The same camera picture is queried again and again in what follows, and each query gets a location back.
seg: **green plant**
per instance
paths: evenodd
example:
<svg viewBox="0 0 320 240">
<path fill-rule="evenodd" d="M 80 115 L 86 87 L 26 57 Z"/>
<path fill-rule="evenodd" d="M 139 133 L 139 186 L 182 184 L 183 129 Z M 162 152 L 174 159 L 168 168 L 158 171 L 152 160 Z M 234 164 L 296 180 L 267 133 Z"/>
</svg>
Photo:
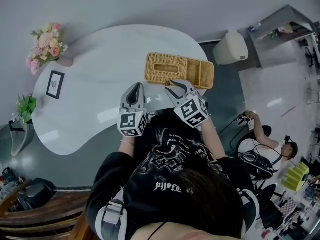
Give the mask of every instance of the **green plant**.
<svg viewBox="0 0 320 240">
<path fill-rule="evenodd" d="M 17 112 L 24 123 L 27 123 L 31 120 L 31 115 L 36 109 L 36 104 L 37 98 L 34 98 L 32 96 L 23 96 L 23 98 L 20 98 L 19 95 Z"/>
</svg>

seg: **black and white marker cube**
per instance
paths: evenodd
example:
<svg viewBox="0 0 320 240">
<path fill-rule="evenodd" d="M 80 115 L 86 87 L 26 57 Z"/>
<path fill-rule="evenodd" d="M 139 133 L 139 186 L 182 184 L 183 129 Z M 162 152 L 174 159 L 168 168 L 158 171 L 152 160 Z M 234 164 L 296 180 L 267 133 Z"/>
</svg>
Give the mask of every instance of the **black and white marker cube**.
<svg viewBox="0 0 320 240">
<path fill-rule="evenodd" d="M 209 118 L 205 101 L 199 96 L 194 96 L 186 103 L 176 107 L 174 112 L 192 128 L 197 127 Z"/>
<path fill-rule="evenodd" d="M 146 124 L 146 113 L 143 111 L 118 115 L 118 130 L 124 137 L 142 136 Z"/>
</svg>

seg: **white floor tile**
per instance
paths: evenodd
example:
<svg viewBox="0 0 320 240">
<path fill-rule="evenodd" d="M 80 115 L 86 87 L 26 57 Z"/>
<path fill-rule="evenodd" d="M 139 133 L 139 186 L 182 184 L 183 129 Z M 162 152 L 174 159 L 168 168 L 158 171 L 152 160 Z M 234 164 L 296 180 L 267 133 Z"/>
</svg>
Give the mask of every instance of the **white floor tile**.
<svg viewBox="0 0 320 240">
<path fill-rule="evenodd" d="M 313 73 L 307 64 L 305 49 L 295 41 L 292 45 L 296 51 L 296 63 L 266 69 L 251 68 L 239 75 L 246 108 L 256 111 L 263 125 L 272 127 L 272 139 L 284 143 L 285 136 L 291 136 L 298 144 L 301 158 L 310 151 L 310 142 L 314 138 L 311 132 L 319 121 L 319 104 L 308 105 L 317 99 L 317 95 L 307 89 L 318 90 L 318 84 L 317 80 L 309 80 Z"/>
</svg>

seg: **black t-shirt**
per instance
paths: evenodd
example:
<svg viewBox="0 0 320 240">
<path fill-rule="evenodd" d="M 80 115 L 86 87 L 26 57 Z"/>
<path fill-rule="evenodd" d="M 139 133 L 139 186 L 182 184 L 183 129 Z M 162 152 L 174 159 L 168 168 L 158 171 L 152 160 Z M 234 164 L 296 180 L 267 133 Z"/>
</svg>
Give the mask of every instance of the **black t-shirt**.
<svg viewBox="0 0 320 240">
<path fill-rule="evenodd" d="M 126 239 L 152 223 L 194 225 L 197 218 L 188 209 L 192 189 L 184 187 L 179 173 L 184 168 L 197 167 L 199 159 L 207 161 L 211 154 L 197 130 L 176 122 L 173 125 L 170 127 L 172 124 L 154 118 L 142 139 L 136 141 L 135 159 L 121 152 L 106 158 L 95 178 L 86 208 L 88 222 L 94 231 L 99 210 L 123 187 L 128 214 Z M 209 163 L 238 189 L 244 205 L 250 203 L 242 191 L 254 192 L 254 188 L 243 162 L 226 157 L 211 159 Z M 251 202 L 250 206 L 252 208 L 246 213 L 247 227 L 257 215 L 255 204 Z"/>
</svg>

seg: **dark hair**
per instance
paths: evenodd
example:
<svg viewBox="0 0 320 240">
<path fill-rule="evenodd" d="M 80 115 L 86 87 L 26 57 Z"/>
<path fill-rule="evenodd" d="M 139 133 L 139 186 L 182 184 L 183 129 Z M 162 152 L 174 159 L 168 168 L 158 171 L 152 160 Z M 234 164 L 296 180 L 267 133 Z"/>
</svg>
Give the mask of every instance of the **dark hair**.
<svg viewBox="0 0 320 240">
<path fill-rule="evenodd" d="M 289 158 L 289 160 L 294 159 L 296 157 L 296 155 L 298 154 L 298 145 L 295 142 L 288 142 L 288 144 L 290 144 L 291 148 L 292 148 L 292 152 L 291 152 L 291 156 Z"/>
<path fill-rule="evenodd" d="M 205 159 L 184 169 L 181 178 L 190 196 L 191 214 L 198 230 L 215 236 L 241 238 L 243 203 L 236 188 L 219 175 Z"/>
</svg>

